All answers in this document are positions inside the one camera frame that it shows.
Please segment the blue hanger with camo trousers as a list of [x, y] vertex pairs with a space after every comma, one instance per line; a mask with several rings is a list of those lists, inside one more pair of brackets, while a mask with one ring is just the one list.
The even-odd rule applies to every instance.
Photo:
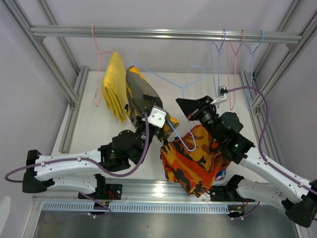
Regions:
[[[199, 66], [199, 65], [193, 65], [193, 66], [191, 66], [191, 68], [198, 68], [198, 69], [202, 70], [202, 74], [203, 74], [203, 75], [202, 75], [201, 77], [199, 77], [198, 79], [196, 79], [196, 80], [194, 80], [194, 81], [192, 81], [192, 82], [190, 82], [190, 83], [188, 83], [188, 84], [186, 84], [186, 85], [180, 85], [180, 84], [177, 84], [177, 83], [171, 81], [170, 79], [168, 79], [168, 78], [166, 78], [166, 77], [164, 77], [164, 76], [158, 74], [157, 72], [148, 70], [144, 65], [142, 65], [142, 64], [139, 63], [139, 62], [133, 62], [133, 63], [130, 64], [130, 66], [133, 66], [133, 65], [138, 65], [138, 66], [140, 66], [141, 68], [143, 68], [146, 73], [154, 74], [155, 76], [157, 76], [157, 77], [163, 79], [164, 81], [168, 82], [169, 84], [171, 84], [171, 85], [173, 85], [173, 86], [175, 86], [175, 87], [177, 87], [177, 88], [179, 88], [179, 89], [182, 89], [182, 97], [183, 97], [183, 99], [185, 98], [185, 91], [186, 91], [186, 89], [189, 88], [190, 86], [192, 86], [192, 85], [194, 85], [194, 84], [200, 82], [200, 81], [206, 76], [206, 72], [205, 72], [205, 69], [204, 69], [203, 67], [201, 67], [201, 66]], [[197, 144], [196, 144], [196, 141], [195, 141], [195, 138], [194, 138], [193, 133], [192, 133], [192, 132], [190, 131], [190, 129], [189, 129], [189, 127], [190, 127], [190, 122], [189, 122], [189, 120], [188, 120], [187, 132], [191, 135], [191, 138], [193, 139], [193, 142], [194, 142], [194, 148], [193, 148], [193, 149], [188, 148], [188, 146], [185, 144], [185, 142], [181, 139], [181, 137], [180, 137], [180, 135], [178, 134], [177, 130], [172, 126], [171, 122], [168, 121], [168, 120], [167, 120], [167, 122], [168, 122], [168, 124], [171, 126], [171, 128], [173, 129], [173, 131], [176, 133], [176, 135], [179, 137], [179, 139], [180, 139], [181, 143], [184, 145], [185, 149], [186, 149], [188, 152], [193, 152], [193, 151], [195, 151], [196, 148], [197, 148]]]

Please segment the grey yellow camouflage trousers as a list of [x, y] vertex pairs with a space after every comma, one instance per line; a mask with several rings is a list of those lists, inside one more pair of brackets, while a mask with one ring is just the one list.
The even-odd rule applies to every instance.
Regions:
[[[145, 139], [145, 123], [142, 121], [144, 113], [151, 113], [154, 106], [163, 109], [163, 102], [156, 90], [147, 82], [145, 77], [135, 66], [126, 71], [126, 95], [128, 103], [125, 106], [127, 115], [136, 131], [128, 137], [139, 141]], [[150, 140], [155, 136], [158, 141], [166, 143], [179, 121], [166, 113], [165, 122], [162, 128], [150, 125]]]

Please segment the orange brown camouflage trousers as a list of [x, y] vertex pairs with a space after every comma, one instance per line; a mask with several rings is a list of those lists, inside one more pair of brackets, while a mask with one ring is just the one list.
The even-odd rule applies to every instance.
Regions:
[[231, 163], [216, 149], [217, 143], [202, 125], [160, 148], [165, 177], [179, 183], [188, 195], [199, 198], [210, 190], [217, 174]]

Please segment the blue hanger with orange trousers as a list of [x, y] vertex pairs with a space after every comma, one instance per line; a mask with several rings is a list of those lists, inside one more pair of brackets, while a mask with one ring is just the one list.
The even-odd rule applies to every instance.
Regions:
[[[225, 40], [226, 40], [226, 29], [223, 30], [223, 36], [221, 37], [221, 44], [219, 46], [214, 41], [209, 42], [212, 78], [213, 78], [216, 100], [218, 99], [218, 86], [220, 85], [220, 55], [221, 55], [221, 49]], [[212, 56], [213, 46], [215, 47], [217, 52], [217, 67], [214, 66], [214, 62], [213, 62], [213, 56]]]

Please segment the blue white patterned trousers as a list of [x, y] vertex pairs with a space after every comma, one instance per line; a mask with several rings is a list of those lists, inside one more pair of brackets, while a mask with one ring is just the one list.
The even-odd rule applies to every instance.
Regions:
[[221, 170], [216, 174], [215, 180], [222, 180], [226, 176], [226, 170]]

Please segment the pink wire hanger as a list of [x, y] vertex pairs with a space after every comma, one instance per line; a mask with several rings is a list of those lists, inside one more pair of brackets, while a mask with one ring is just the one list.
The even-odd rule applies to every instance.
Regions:
[[96, 40], [96, 37], [95, 37], [95, 25], [92, 25], [92, 28], [91, 28], [91, 33], [92, 33], [92, 37], [93, 37], [93, 40], [94, 40], [94, 43], [95, 43], [95, 47], [98, 51], [98, 64], [97, 64], [97, 78], [96, 78], [96, 90], [95, 90], [95, 106], [98, 107], [102, 98], [103, 98], [103, 93], [101, 93], [100, 96], [98, 96], [99, 92], [100, 92], [100, 88], [101, 88], [101, 83], [100, 83], [100, 66], [101, 66], [101, 56], [102, 55], [105, 55], [105, 54], [113, 54], [115, 52], [114, 49], [110, 50], [110, 51], [105, 51], [105, 52], [102, 52], [100, 50], [100, 47], [99, 47], [99, 44]]

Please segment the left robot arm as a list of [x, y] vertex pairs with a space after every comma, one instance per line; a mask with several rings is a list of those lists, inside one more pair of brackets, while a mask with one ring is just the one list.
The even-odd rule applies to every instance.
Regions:
[[137, 118], [136, 130], [124, 130], [102, 145], [83, 153], [47, 156], [38, 150], [27, 154], [22, 180], [24, 193], [73, 190], [96, 199], [106, 195], [106, 179], [101, 173], [122, 178], [132, 174], [145, 159], [159, 127], [149, 119]]

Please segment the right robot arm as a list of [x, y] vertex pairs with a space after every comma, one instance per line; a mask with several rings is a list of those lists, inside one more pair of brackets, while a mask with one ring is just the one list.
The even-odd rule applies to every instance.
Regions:
[[317, 182], [309, 181], [268, 158], [259, 146], [245, 138], [243, 125], [236, 113], [217, 114], [209, 96], [197, 100], [176, 99], [181, 111], [190, 121], [199, 121], [218, 143], [222, 156], [265, 179], [265, 183], [234, 175], [226, 187], [230, 200], [250, 198], [273, 206], [299, 226], [308, 228], [317, 214]]

